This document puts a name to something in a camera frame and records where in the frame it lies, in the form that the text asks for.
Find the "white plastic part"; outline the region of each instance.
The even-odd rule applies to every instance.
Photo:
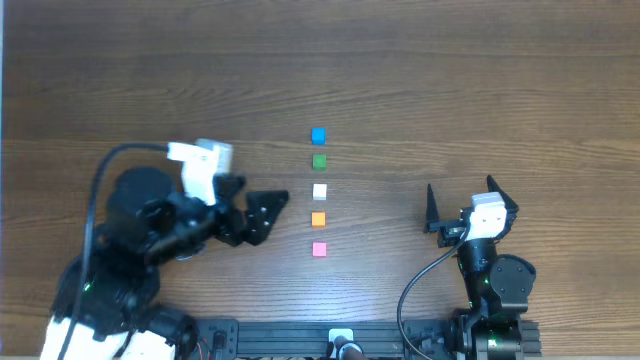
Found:
[[[327,200],[327,184],[313,184],[313,200]]]
[[[167,345],[166,341],[150,331],[135,333],[120,360],[173,360],[176,348]]]
[[[331,329],[329,330],[329,342],[335,343],[336,339],[340,336],[343,336],[345,339],[349,341],[353,341],[353,330],[351,329]],[[336,348],[333,348],[333,352],[331,353],[331,358],[335,359],[337,356]]]
[[[70,322],[70,318],[65,318],[60,323],[55,322],[53,318],[49,321],[40,360],[58,359]],[[111,360],[127,341],[126,332],[107,336],[104,341],[94,340],[93,333],[93,329],[76,324],[65,360]]]
[[[507,209],[500,193],[491,192],[471,197],[473,212],[469,218],[469,234],[466,241],[490,239],[498,236],[507,221]]]
[[[231,170],[233,146],[208,139],[198,139],[196,145],[169,143],[167,158],[184,163],[182,186],[185,194],[214,205],[213,177]]]

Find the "black cable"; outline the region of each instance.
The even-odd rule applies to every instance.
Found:
[[[64,338],[64,342],[62,343],[62,348],[60,348],[60,353],[58,354],[58,360],[63,360],[64,356],[67,354],[67,350],[69,348],[69,343],[71,342],[71,337],[73,336],[73,331],[75,330],[76,324],[78,323],[78,317],[80,316],[80,305],[82,303],[82,294],[84,290],[84,285],[87,282],[87,277],[89,275],[89,259],[91,257],[91,245],[93,243],[93,227],[95,223],[96,217],[96,202],[98,200],[98,190],[100,190],[100,183],[102,182],[102,178],[104,177],[104,173],[109,166],[109,163],[113,158],[115,158],[118,154],[123,151],[131,150],[131,149],[142,149],[142,150],[155,150],[155,151],[163,151],[168,152],[169,148],[166,145],[156,145],[156,144],[139,144],[139,143],[130,143],[130,144],[122,144],[116,146],[111,149],[109,153],[102,159],[98,169],[96,170],[95,175],[93,176],[93,182],[91,183],[91,192],[89,195],[89,206],[87,209],[87,223],[84,226],[84,247],[82,251],[82,263],[80,264],[80,281],[78,282],[78,290],[76,292],[76,299],[73,304],[73,310],[71,312],[71,321],[69,322],[69,328],[67,329],[67,335]]]
[[[462,235],[462,237],[460,238],[458,243],[455,244],[449,251],[447,251],[444,255],[442,255],[439,258],[437,258],[434,262],[429,264],[426,268],[422,269],[422,271],[420,271],[418,273],[418,275],[414,276],[413,279],[411,279],[411,281],[409,281],[409,284],[407,284],[407,287],[404,288],[404,291],[402,292],[402,295],[400,295],[400,300],[398,300],[398,309],[396,311],[396,317],[397,317],[397,321],[398,321],[398,330],[400,330],[400,335],[402,335],[402,339],[404,340],[404,342],[407,345],[409,345],[411,350],[413,350],[416,354],[422,356],[423,358],[425,358],[427,360],[433,360],[433,359],[429,355],[427,355],[427,354],[423,353],[422,351],[418,350],[418,348],[415,347],[415,345],[413,345],[411,343],[411,340],[409,340],[409,337],[404,332],[404,327],[402,326],[402,305],[404,304],[404,299],[409,294],[409,291],[411,291],[411,289],[413,288],[413,285],[415,285],[418,282],[418,280],[420,280],[426,273],[431,271],[431,269],[433,269],[434,267],[438,266],[441,262],[443,262],[446,259],[448,259],[451,255],[453,255],[453,253],[458,251],[460,246],[462,246],[462,244],[464,244],[465,240],[467,239],[468,232],[469,232],[468,230],[465,231],[465,233]]]

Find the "wooden tabletop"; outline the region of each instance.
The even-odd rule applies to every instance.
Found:
[[[263,245],[211,241],[164,266],[168,305],[392,321],[406,283],[443,253],[422,234],[427,184],[455,217],[492,174],[521,208],[498,250],[538,270],[525,317],[544,353],[640,352],[637,2],[8,0],[5,15],[4,354],[42,346],[100,158],[199,137],[234,145],[250,190],[291,201]],[[327,146],[310,144],[313,127]],[[135,165],[178,178],[162,156],[125,155],[102,204]],[[311,228],[314,210],[325,230]],[[327,258],[311,257],[313,241]],[[466,303],[451,260],[405,312],[445,318]]]

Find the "orange cube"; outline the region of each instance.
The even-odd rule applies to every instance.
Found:
[[[311,213],[311,226],[312,227],[325,227],[325,226],[327,226],[327,213],[325,213],[325,212],[312,212]]]

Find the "green cube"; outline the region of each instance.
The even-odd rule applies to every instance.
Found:
[[[313,155],[313,170],[316,170],[316,171],[327,170],[327,155],[324,155],[324,154]]]

